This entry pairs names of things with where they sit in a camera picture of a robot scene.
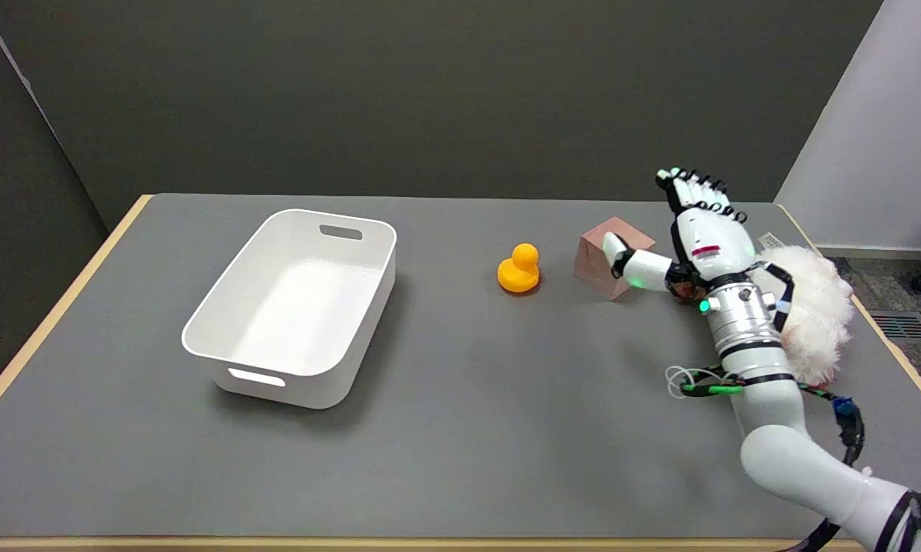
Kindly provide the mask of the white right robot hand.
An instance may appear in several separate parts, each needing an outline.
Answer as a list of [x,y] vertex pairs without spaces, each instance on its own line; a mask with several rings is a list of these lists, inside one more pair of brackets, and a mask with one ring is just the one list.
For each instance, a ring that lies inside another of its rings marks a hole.
[[706,292],[723,278],[743,274],[757,258],[745,230],[745,213],[732,206],[722,179],[672,167],[656,172],[673,214],[670,226],[677,259],[633,248],[622,235],[605,233],[601,248],[614,279],[656,292]]

